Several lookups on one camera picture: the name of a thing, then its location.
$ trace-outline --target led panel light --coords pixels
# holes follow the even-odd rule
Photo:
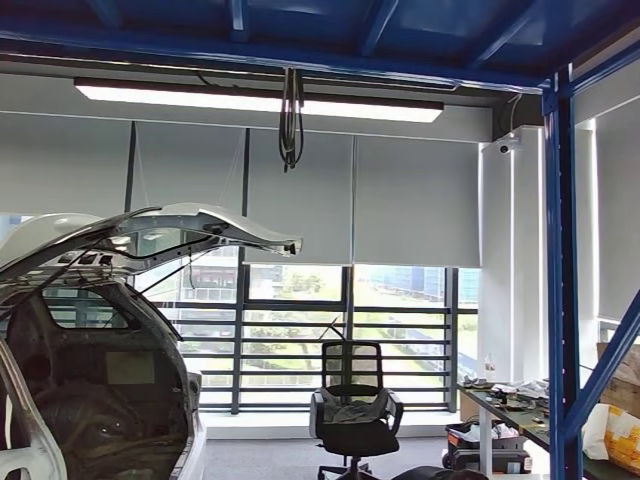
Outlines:
[[[275,91],[84,79],[76,80],[75,83],[78,90],[91,100],[253,112],[279,112],[282,106],[279,92]],[[431,123],[443,110],[444,105],[439,102],[307,93],[305,95],[302,113],[327,117]]]

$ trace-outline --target security camera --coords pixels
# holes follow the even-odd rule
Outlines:
[[[508,155],[520,148],[520,137],[505,137],[498,140],[498,150],[503,155]]]

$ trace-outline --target blue steel beam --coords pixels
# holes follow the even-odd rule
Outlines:
[[[582,479],[581,439],[566,441],[565,418],[580,388],[573,99],[556,92],[543,97],[546,141],[546,220],[549,289],[549,453],[552,480]]]
[[[540,77],[426,65],[423,62],[316,53],[265,43],[242,44],[209,38],[185,38],[124,30],[106,32],[74,26],[60,28],[55,25],[11,21],[6,18],[0,18],[0,39],[109,50],[121,54],[158,55],[176,58],[176,64],[180,64],[180,62],[186,64],[188,62],[186,59],[195,59],[254,66],[294,67],[340,75],[368,75],[400,81],[461,85],[521,93],[537,94],[549,84],[548,79]]]
[[[562,478],[565,464],[562,448],[562,376],[557,372],[562,369],[562,324],[558,319],[562,318],[562,305],[560,302],[559,289],[562,283],[560,265],[560,194],[559,166],[558,164],[558,106],[553,93],[543,97],[543,110],[552,109],[544,119],[545,158],[546,159],[546,248],[548,276],[549,315],[549,441],[551,455],[551,478]]]
[[[373,6],[371,13],[368,17],[365,34],[360,42],[361,55],[368,57],[374,53],[382,32],[386,28],[386,24],[391,20],[398,3],[400,0],[377,0]]]
[[[117,30],[122,26],[122,18],[113,0],[87,0],[87,3],[105,27]]]
[[[249,14],[247,0],[229,0],[231,15],[231,39],[234,42],[246,42],[249,39]]]
[[[467,67],[479,67],[511,40],[531,18],[537,0],[510,3],[513,4],[511,10],[500,15],[482,38],[475,42],[476,44],[466,55],[465,63]]]
[[[580,433],[586,418],[598,403],[614,372],[640,333],[640,290],[622,317],[611,341],[605,350],[591,376],[578,396],[578,400],[567,417],[565,438],[572,439]]]

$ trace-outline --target chair seat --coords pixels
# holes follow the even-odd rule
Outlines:
[[[322,435],[325,450],[348,457],[375,457],[397,452],[400,446],[389,427],[382,422],[325,424]]]

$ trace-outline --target office chair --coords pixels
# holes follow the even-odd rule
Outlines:
[[[333,396],[331,401],[337,401],[337,408],[355,406],[358,401],[361,406],[365,401],[383,408],[379,409],[377,418],[336,423],[334,418],[325,418],[327,413],[335,413],[330,410],[336,407],[328,402],[327,392]],[[360,460],[398,451],[400,447],[395,435],[403,411],[402,403],[395,393],[383,386],[380,344],[352,340],[323,343],[322,389],[311,398],[309,433],[322,440],[325,450],[344,457],[344,466],[321,466],[318,480],[325,480],[325,472],[339,474],[338,480],[377,480],[368,465],[358,465]],[[350,466],[346,466],[347,457],[351,457]]]

